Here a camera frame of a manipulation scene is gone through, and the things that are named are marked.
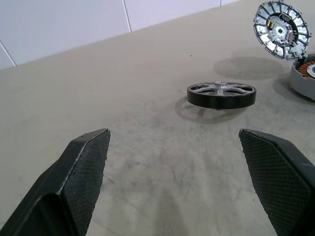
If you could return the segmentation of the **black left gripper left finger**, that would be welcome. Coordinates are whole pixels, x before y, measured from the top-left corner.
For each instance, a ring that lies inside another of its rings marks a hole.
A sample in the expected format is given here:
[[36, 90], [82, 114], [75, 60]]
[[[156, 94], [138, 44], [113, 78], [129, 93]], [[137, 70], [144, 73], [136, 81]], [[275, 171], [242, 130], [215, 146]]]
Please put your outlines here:
[[0, 230], [2, 236], [84, 236], [98, 200], [110, 143], [100, 129], [72, 140]]

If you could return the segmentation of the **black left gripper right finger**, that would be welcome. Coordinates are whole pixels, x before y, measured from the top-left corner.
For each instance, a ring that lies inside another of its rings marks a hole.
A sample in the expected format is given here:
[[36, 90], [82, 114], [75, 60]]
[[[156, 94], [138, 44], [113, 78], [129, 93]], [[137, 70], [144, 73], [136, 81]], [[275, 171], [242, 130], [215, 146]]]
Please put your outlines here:
[[315, 166], [290, 141], [240, 129], [255, 192], [279, 236], [315, 234]]

